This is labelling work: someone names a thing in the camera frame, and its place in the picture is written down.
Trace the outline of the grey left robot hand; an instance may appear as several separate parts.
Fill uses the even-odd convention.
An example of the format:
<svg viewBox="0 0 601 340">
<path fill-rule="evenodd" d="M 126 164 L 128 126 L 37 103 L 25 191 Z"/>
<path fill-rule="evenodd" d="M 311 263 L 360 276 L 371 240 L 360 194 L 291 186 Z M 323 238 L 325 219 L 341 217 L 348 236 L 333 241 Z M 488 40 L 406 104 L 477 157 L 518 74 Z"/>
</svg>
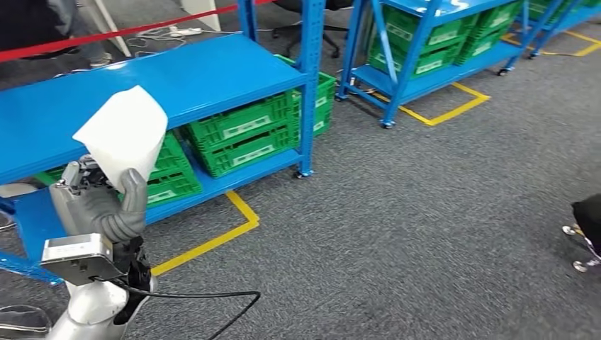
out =
<svg viewBox="0 0 601 340">
<path fill-rule="evenodd" d="M 147 182 L 136 169 L 118 179 L 123 197 L 98 163 L 86 154 L 66 165 L 50 197 L 69 236 L 99 233 L 113 243 L 129 242 L 146 227 Z"/>
</svg>

